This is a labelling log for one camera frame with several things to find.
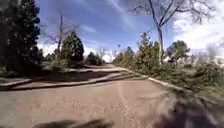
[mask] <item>asphalt road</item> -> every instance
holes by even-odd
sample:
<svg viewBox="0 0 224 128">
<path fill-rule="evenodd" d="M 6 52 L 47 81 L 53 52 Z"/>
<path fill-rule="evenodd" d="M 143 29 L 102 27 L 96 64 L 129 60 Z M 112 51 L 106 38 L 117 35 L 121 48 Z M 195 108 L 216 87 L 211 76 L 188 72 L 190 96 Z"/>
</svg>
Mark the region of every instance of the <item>asphalt road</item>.
<svg viewBox="0 0 224 128">
<path fill-rule="evenodd" d="M 0 128 L 224 128 L 224 106 L 113 66 L 0 92 Z"/>
</svg>

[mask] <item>green leaves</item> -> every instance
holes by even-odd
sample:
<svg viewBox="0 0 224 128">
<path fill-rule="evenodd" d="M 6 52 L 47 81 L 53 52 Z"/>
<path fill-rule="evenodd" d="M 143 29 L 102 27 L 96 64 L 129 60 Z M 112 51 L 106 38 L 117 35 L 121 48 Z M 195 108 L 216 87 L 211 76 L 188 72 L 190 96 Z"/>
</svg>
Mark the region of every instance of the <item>green leaves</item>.
<svg viewBox="0 0 224 128">
<path fill-rule="evenodd" d="M 62 44 L 60 59 L 67 60 L 68 63 L 75 64 L 83 61 L 84 48 L 81 39 L 72 32 Z"/>
<path fill-rule="evenodd" d="M 184 41 L 176 41 L 167 48 L 166 54 L 170 58 L 170 62 L 176 62 L 180 58 L 188 57 L 187 53 L 190 49 L 187 47 L 187 44 Z"/>
<path fill-rule="evenodd" d="M 85 63 L 89 65 L 102 65 L 103 60 L 100 58 L 98 54 L 95 55 L 93 52 L 90 52 L 86 58 Z"/>
</svg>

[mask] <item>white cloud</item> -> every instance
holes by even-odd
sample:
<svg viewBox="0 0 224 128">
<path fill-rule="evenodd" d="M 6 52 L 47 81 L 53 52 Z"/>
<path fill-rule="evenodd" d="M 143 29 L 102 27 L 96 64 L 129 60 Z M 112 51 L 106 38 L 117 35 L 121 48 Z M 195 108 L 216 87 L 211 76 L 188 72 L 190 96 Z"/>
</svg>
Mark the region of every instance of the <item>white cloud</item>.
<svg viewBox="0 0 224 128">
<path fill-rule="evenodd" d="M 118 12 L 120 17 L 122 18 L 122 21 L 131 29 L 135 28 L 135 24 L 133 22 L 133 17 L 128 15 L 128 13 L 125 12 L 124 7 L 122 7 L 119 4 L 119 0 L 107 0 L 109 4 Z"/>
<path fill-rule="evenodd" d="M 57 48 L 57 44 L 37 44 L 37 47 L 39 49 L 43 49 L 44 56 L 46 56 L 48 53 L 53 53 L 54 50 Z"/>
<path fill-rule="evenodd" d="M 174 40 L 184 40 L 192 49 L 205 49 L 208 44 L 224 43 L 224 1 L 214 0 L 216 11 L 213 18 L 203 24 L 192 24 L 187 14 L 177 15 L 174 22 Z"/>
<path fill-rule="evenodd" d="M 84 44 L 84 50 L 85 50 L 84 56 L 87 56 L 90 52 L 96 53 L 99 47 L 104 47 L 101 45 L 102 43 L 96 40 L 90 40 L 90 39 L 83 39 L 83 44 Z M 54 50 L 57 48 L 57 44 L 39 43 L 37 46 L 39 49 L 43 49 L 44 56 L 46 56 L 49 53 L 50 54 L 53 53 Z M 103 59 L 106 62 L 110 62 L 112 59 L 111 55 L 112 55 L 111 50 L 107 50 L 106 55 L 103 57 Z"/>
<path fill-rule="evenodd" d="M 96 29 L 87 26 L 87 25 L 82 25 L 81 29 L 83 29 L 84 31 L 90 32 L 90 33 L 97 33 Z"/>
</svg>

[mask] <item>bare tree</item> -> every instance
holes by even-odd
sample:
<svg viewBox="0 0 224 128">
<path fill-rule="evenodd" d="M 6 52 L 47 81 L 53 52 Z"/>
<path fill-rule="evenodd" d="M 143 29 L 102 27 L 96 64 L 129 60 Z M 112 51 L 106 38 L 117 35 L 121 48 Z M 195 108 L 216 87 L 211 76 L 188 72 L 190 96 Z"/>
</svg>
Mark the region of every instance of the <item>bare tree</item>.
<svg viewBox="0 0 224 128">
<path fill-rule="evenodd" d="M 68 18 L 65 17 L 66 9 L 68 9 L 69 1 L 67 0 L 55 0 L 54 1 L 54 7 L 55 12 L 57 12 L 57 18 L 53 19 L 51 21 L 53 24 L 56 25 L 56 32 L 55 33 L 49 33 L 44 28 L 45 26 L 42 26 L 42 35 L 44 35 L 48 40 L 50 40 L 53 43 L 57 44 L 57 50 L 58 50 L 58 56 L 60 54 L 61 44 L 63 40 L 72 32 L 76 31 L 78 28 L 78 25 L 75 23 L 72 23 L 73 21 L 69 21 Z"/>
<path fill-rule="evenodd" d="M 207 54 L 208 54 L 210 63 L 215 62 L 216 57 L 219 55 L 219 48 L 215 45 L 209 44 L 207 46 Z"/>
<path fill-rule="evenodd" d="M 98 55 L 100 56 L 100 58 L 102 59 L 103 56 L 106 55 L 106 48 L 104 48 L 104 47 L 99 47 L 99 48 L 97 49 L 97 54 L 98 54 Z"/>
<path fill-rule="evenodd" d="M 158 32 L 160 52 L 159 61 L 162 63 L 163 51 L 163 27 L 177 13 L 188 13 L 193 21 L 201 23 L 204 17 L 209 18 L 214 6 L 209 0 L 132 0 L 132 12 L 146 13 L 154 21 Z"/>
</svg>

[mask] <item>blue sky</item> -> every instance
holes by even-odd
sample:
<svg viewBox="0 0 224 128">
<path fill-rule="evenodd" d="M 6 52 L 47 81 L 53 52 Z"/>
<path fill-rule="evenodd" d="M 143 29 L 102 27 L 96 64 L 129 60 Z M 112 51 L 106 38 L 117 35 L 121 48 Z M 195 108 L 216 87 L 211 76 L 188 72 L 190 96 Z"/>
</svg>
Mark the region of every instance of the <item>blue sky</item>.
<svg viewBox="0 0 224 128">
<path fill-rule="evenodd" d="M 105 47 L 107 50 L 131 46 L 137 50 L 137 41 L 140 35 L 152 29 L 153 22 L 149 16 L 134 15 L 129 12 L 131 8 L 128 0 L 64 0 L 64 15 L 66 20 L 79 25 L 78 35 L 82 39 L 86 51 Z M 58 13 L 55 11 L 56 0 L 36 0 L 40 7 L 39 17 L 41 24 L 55 31 L 53 23 L 58 21 Z M 157 39 L 154 30 L 149 33 L 152 40 Z M 172 25 L 166 26 L 164 33 L 165 47 L 173 41 Z M 39 43 L 46 43 L 41 38 Z"/>
<path fill-rule="evenodd" d="M 36 0 L 40 7 L 39 17 L 41 24 L 48 33 L 56 31 L 58 24 L 57 0 Z M 65 19 L 69 24 L 77 24 L 77 33 L 82 39 L 85 54 L 105 47 L 107 51 L 117 50 L 118 44 L 122 49 L 131 46 L 137 50 L 140 35 L 151 30 L 153 21 L 147 15 L 134 15 L 130 10 L 131 0 L 62 0 L 65 1 Z M 192 23 L 188 14 L 174 15 L 172 22 L 164 28 L 164 49 L 173 41 L 184 40 L 191 51 L 205 50 L 209 44 L 224 46 L 224 1 L 211 0 L 216 6 L 212 12 L 213 18 L 204 20 L 202 24 Z M 149 33 L 151 40 L 157 40 L 157 33 Z M 38 46 L 44 49 L 45 54 L 52 52 L 56 45 L 49 44 L 40 36 Z"/>
</svg>

